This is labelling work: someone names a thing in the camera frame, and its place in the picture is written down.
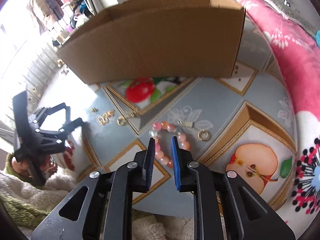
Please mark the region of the left hand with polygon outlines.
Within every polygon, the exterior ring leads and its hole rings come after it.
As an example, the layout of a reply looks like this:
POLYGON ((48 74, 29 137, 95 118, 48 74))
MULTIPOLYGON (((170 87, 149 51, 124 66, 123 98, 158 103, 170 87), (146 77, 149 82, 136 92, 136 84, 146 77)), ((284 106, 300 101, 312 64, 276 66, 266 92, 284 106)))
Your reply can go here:
MULTIPOLYGON (((29 177, 30 173, 28 171, 29 164, 26 160, 23 160, 22 162, 18 162, 15 157, 11 160, 12 168, 15 172, 18 174, 29 177)), ((50 176, 51 174, 55 173, 57 171, 57 165, 55 163, 51 162, 51 157, 49 155, 46 156, 44 163, 40 166, 41 171, 48 174, 50 176)))

